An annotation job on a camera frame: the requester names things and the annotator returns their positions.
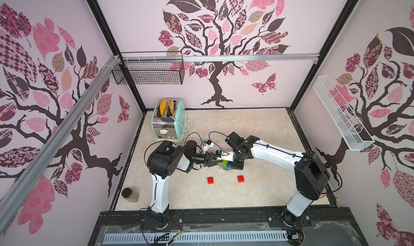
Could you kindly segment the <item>lime green lego brick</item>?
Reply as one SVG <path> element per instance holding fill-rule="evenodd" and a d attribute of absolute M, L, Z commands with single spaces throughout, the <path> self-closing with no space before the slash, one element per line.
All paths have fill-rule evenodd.
<path fill-rule="evenodd" d="M 229 163 L 226 160 L 223 160 L 223 162 L 219 163 L 220 166 L 222 167 L 228 167 Z"/>

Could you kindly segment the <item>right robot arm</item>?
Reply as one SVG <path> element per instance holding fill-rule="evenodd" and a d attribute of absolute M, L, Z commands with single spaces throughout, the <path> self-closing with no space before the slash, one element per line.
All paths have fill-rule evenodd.
<path fill-rule="evenodd" d="M 243 166 L 246 159 L 257 158 L 294 174 L 296 191 L 281 214 L 281 219 L 287 226 L 294 227 L 300 221 L 307 208 L 319 199 L 330 180 L 326 165 L 312 150 L 304 153 L 290 151 L 255 136 L 244 139 L 235 132 L 228 135 L 225 142 L 232 148 L 236 164 Z"/>

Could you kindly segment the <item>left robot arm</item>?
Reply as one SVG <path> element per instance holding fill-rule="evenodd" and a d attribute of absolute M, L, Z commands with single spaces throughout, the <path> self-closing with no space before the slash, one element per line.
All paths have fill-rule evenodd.
<path fill-rule="evenodd" d="M 194 164 L 203 167 L 213 167 L 229 160 L 233 154 L 223 151 L 211 153 L 208 149 L 214 147 L 210 140 L 200 146 L 196 141 L 188 141 L 184 146 L 172 141 L 156 142 L 157 148 L 145 157 L 146 166 L 152 175 L 153 192 L 148 214 L 158 225 L 166 225 L 169 220 L 168 189 L 169 178 L 178 169 L 184 173 L 193 170 Z"/>

